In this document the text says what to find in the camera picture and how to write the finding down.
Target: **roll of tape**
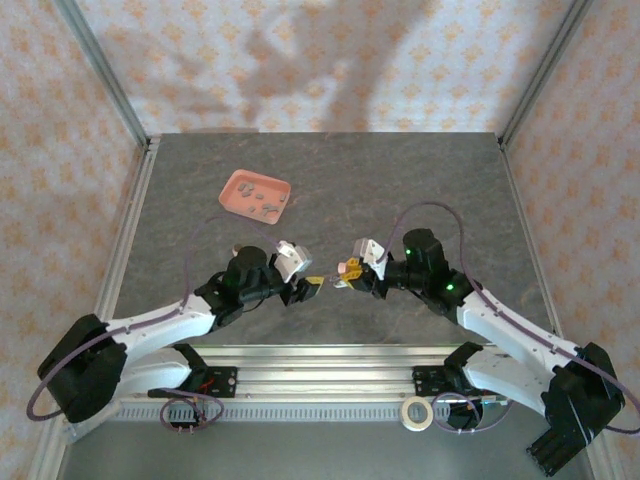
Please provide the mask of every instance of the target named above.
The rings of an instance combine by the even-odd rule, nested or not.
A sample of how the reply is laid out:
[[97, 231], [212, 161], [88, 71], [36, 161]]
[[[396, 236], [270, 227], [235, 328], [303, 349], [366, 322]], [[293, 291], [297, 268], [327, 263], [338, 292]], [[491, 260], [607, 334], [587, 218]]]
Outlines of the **roll of tape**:
[[[409, 418], [409, 407], [415, 404], [422, 405], [427, 411], [427, 418], [422, 422], [414, 422]], [[431, 404], [422, 397], [409, 397], [404, 401], [400, 408], [400, 420], [407, 430], [411, 430], [412, 432], [422, 432], [431, 425], [431, 422], [433, 422], [433, 408], [431, 408]]]

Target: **patterned wallpaper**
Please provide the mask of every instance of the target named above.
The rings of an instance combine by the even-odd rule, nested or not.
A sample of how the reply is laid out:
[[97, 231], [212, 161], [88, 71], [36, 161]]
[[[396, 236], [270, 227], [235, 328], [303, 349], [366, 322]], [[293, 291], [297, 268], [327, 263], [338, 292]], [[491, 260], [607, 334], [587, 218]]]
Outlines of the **patterned wallpaper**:
[[138, 156], [53, 5], [0, 2], [2, 479], [26, 478], [36, 368], [94, 307]]
[[[509, 152], [565, 334], [604, 346], [636, 394], [639, 38], [639, 2], [594, 2]], [[629, 407], [615, 420], [639, 423]], [[640, 442], [615, 442], [638, 478]]]
[[79, 0], [149, 134], [501, 131], [570, 0]]

